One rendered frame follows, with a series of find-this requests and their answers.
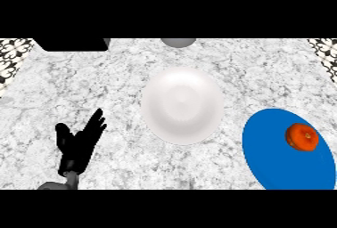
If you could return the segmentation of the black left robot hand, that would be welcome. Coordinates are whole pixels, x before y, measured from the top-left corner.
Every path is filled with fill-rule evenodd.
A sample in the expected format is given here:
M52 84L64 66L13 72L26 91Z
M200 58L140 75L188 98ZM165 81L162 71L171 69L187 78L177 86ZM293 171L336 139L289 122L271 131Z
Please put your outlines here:
M64 123L55 125L57 146L63 152L58 174L75 171L79 175L86 171L97 143L107 128L103 109L98 109L85 128L73 134Z

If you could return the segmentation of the white plate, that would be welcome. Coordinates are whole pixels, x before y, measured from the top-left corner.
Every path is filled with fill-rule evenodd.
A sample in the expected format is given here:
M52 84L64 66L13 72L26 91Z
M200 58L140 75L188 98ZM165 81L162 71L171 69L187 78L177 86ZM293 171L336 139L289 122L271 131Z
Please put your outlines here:
M224 93L212 77L188 67L165 70L143 90L141 114L166 142L190 145L206 140L224 119Z

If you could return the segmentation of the blue plate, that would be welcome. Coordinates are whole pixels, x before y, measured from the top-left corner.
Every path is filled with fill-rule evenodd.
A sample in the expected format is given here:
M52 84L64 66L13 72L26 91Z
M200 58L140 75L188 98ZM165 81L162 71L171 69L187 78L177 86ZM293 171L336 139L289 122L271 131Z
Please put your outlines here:
M286 141L293 123L310 123L292 111L265 109L246 123L243 151L249 168L268 190L333 190L336 165L330 146L320 136L314 151L299 151Z

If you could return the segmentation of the orange squash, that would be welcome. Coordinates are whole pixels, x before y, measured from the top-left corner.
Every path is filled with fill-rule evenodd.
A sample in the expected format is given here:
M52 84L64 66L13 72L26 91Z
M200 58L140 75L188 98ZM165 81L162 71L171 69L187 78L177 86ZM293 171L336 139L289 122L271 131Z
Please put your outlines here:
M320 134L313 126L295 123L286 130L286 141L296 150L314 151L320 144Z

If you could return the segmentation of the black appliance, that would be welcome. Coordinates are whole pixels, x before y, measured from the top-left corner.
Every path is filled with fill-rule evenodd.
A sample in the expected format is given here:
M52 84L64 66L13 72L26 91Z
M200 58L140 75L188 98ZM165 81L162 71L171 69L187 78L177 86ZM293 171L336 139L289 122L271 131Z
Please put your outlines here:
M48 52L104 52L112 43L110 38L36 38L36 43Z

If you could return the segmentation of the grey round object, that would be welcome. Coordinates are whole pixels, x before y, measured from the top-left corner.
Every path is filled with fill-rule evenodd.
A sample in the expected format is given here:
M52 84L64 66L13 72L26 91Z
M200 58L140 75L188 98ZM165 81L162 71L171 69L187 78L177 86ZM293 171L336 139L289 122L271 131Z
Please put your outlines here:
M190 47L197 39L196 38L163 38L162 41L166 45L169 45L174 48L185 48Z

